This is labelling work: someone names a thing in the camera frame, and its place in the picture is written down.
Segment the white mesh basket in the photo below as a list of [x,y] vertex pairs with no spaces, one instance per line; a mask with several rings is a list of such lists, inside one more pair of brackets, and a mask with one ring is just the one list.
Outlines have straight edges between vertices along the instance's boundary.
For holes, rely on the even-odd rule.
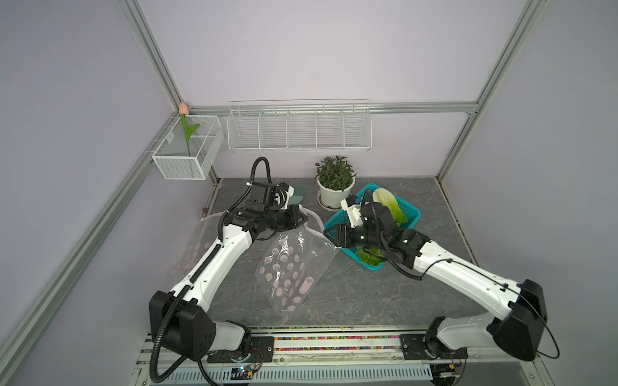
[[189,126],[200,124],[189,139],[188,149],[179,117],[153,154],[154,163],[166,180],[205,180],[223,142],[216,115],[187,115],[186,118]]
[[369,102],[329,102],[272,106],[237,102],[227,120],[229,148],[234,152],[369,150]]

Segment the teal plastic basket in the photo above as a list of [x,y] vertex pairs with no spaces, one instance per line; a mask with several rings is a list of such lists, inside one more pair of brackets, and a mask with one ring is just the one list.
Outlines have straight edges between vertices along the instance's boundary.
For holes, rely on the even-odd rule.
[[[374,184],[374,183],[370,183],[367,186],[365,186],[364,188],[362,188],[358,193],[357,196],[358,197],[362,197],[365,194],[365,190],[369,190],[370,192],[373,193],[373,191],[375,189],[378,189],[380,186]],[[402,224],[401,227],[402,228],[414,228],[414,225],[417,224],[417,222],[421,219],[421,211],[418,210],[418,208],[412,204],[410,204],[408,201],[402,199],[401,197],[394,195],[395,198],[397,199],[397,202],[399,203],[399,207],[401,208],[401,210],[404,212],[404,214],[406,215],[406,217],[408,217],[408,222],[406,222],[405,224]],[[339,211],[337,211],[337,213],[335,213],[334,216],[332,216],[327,222],[326,224],[324,224],[324,229],[328,229],[334,225],[337,224],[349,224],[350,221],[347,217],[347,213],[343,210],[340,209]],[[329,233],[330,236],[335,237],[335,232],[332,231],[331,233]],[[354,252],[352,252],[352,250],[348,249],[348,248],[342,248],[341,249],[343,252],[345,252],[348,256],[350,256],[352,259],[354,259],[357,263],[361,264],[363,267],[367,268],[367,269],[371,269],[372,271],[377,271],[378,269],[382,269],[382,267],[384,266],[384,263],[381,262],[380,264],[378,264],[377,267],[373,267],[365,262],[362,262],[360,260],[360,258],[358,257],[358,255]]]

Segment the perforated metal panel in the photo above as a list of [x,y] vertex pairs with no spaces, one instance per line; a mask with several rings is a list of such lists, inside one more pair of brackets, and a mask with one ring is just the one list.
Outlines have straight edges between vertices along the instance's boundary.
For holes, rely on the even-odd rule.
[[[230,380],[231,367],[206,368],[208,375],[221,384],[246,384],[246,380]],[[251,380],[252,384],[275,383],[356,383],[388,380],[431,380],[428,364],[332,365],[332,366],[264,366]],[[176,370],[161,385],[203,385],[206,380],[197,368]]]
[[205,180],[223,142],[219,117],[187,115],[187,123],[200,124],[188,144],[178,118],[153,154],[154,163],[168,180]]

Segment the gray marble tabletop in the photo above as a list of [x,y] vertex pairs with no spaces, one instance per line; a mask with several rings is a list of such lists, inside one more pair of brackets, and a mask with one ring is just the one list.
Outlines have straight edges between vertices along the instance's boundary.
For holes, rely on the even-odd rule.
[[[302,205],[316,212],[324,222],[333,215],[317,203],[315,179],[282,180],[304,188]],[[224,179],[213,211],[223,211],[233,204],[245,191],[246,182],[245,178]],[[435,179],[357,178],[353,193],[368,183],[376,183],[412,203],[422,213],[415,229],[459,257],[470,259]],[[470,298],[432,277],[425,277],[422,282],[412,280],[388,264],[370,271],[341,251],[295,312],[277,312],[254,276],[272,242],[256,241],[234,264],[215,294],[208,311],[210,318],[249,326],[422,326],[438,316],[465,317],[484,312]]]

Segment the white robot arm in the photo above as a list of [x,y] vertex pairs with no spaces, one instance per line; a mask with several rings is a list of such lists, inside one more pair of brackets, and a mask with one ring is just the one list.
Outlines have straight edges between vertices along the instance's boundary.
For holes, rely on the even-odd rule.
[[[269,183],[254,181],[255,169],[261,161],[266,164]],[[212,321],[208,317],[206,313],[213,296],[236,260],[260,232],[293,229],[306,222],[307,217],[298,205],[288,205],[294,192],[292,187],[271,182],[266,158],[255,161],[247,185],[245,194],[221,217],[218,238],[198,264],[170,292],[159,291],[150,301],[153,333],[150,376],[154,383],[169,377],[187,358],[201,364],[202,357],[214,351],[227,350],[237,358],[246,358],[251,350],[250,329],[234,322]],[[237,209],[245,198],[245,207]],[[361,205],[357,201],[356,196],[342,201],[350,224],[339,224],[324,231],[336,246],[379,248],[404,275],[417,280],[425,275],[432,276],[466,294],[488,311],[469,318],[436,318],[422,342],[415,342],[406,349],[408,356],[448,358],[452,350],[459,348],[498,346],[518,359],[534,359],[547,318],[539,285],[529,280],[519,284],[484,271],[427,236],[412,229],[398,228],[388,208],[381,204]],[[422,275],[402,266],[422,272]],[[161,347],[181,357],[159,375],[157,363]]]

